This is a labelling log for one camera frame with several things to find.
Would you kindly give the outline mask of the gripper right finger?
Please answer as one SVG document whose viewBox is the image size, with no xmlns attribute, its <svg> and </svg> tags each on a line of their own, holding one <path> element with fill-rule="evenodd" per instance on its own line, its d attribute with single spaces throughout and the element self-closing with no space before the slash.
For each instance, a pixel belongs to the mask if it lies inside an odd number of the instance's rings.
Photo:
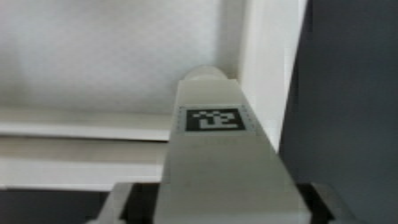
<svg viewBox="0 0 398 224">
<path fill-rule="evenodd" d="M 297 188 L 311 211 L 309 224 L 368 224 L 354 215 L 334 188 L 320 183 L 299 183 Z"/>
</svg>

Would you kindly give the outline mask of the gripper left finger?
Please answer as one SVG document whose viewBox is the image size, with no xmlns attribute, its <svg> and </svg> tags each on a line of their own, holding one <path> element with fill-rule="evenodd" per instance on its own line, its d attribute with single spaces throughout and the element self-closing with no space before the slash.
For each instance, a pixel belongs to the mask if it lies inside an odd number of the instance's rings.
<svg viewBox="0 0 398 224">
<path fill-rule="evenodd" d="M 158 183 L 117 183 L 87 224 L 155 224 Z"/>
</svg>

